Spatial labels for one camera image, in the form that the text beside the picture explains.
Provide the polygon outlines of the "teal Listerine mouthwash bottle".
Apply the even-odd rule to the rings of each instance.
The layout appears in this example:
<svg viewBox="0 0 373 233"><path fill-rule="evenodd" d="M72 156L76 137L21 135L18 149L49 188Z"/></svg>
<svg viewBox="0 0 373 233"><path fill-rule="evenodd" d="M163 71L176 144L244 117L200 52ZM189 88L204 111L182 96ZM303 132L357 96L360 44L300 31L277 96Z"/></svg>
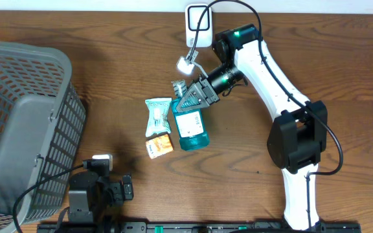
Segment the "teal Listerine mouthwash bottle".
<svg viewBox="0 0 373 233"><path fill-rule="evenodd" d="M172 81L175 100L171 108L179 133L179 143L182 150L194 151L205 148L210 144L209 135L205 129L200 110L180 113L176 107L187 91L185 80Z"/></svg>

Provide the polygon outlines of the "mint green wipes pack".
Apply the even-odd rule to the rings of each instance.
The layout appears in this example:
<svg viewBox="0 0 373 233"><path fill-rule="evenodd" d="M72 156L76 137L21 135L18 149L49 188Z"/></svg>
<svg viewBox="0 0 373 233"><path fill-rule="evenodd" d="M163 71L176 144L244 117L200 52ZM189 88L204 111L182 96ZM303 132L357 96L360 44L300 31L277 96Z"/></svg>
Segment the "mint green wipes pack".
<svg viewBox="0 0 373 233"><path fill-rule="evenodd" d="M171 102L172 99L170 97L145 100L145 104L149 110L148 123L145 132L146 137L151 137L154 134L159 135L164 132L171 133L168 121L168 112Z"/></svg>

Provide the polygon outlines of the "small orange packet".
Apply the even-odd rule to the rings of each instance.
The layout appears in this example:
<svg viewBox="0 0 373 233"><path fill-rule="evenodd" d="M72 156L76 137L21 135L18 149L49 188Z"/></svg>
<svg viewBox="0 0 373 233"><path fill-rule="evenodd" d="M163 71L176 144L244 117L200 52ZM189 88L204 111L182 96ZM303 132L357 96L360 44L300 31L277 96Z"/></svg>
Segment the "small orange packet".
<svg viewBox="0 0 373 233"><path fill-rule="evenodd" d="M168 134L164 134L146 141L146 149L151 159L173 152L174 147Z"/></svg>

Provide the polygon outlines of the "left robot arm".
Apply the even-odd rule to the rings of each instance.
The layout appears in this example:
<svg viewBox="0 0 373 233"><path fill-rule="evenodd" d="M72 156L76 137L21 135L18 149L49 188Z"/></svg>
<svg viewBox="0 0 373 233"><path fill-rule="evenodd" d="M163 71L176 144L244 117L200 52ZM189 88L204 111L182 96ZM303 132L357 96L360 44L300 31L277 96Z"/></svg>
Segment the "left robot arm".
<svg viewBox="0 0 373 233"><path fill-rule="evenodd" d="M122 206L134 198L130 174L118 182L95 172L73 175L69 184L68 222L58 224L58 232L120 232L121 224L106 214L109 207Z"/></svg>

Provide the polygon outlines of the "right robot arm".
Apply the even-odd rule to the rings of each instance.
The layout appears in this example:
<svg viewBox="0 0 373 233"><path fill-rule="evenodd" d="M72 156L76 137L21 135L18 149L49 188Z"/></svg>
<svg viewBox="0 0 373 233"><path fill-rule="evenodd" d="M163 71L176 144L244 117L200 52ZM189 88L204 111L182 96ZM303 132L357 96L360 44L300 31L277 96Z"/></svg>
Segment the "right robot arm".
<svg viewBox="0 0 373 233"><path fill-rule="evenodd" d="M254 25L216 34L212 49L221 66L194 80L175 110L207 108L240 80L250 82L273 121L267 150L284 178L284 219L293 230L308 230L319 221L314 176L326 149L327 108L321 101L311 102L288 80Z"/></svg>

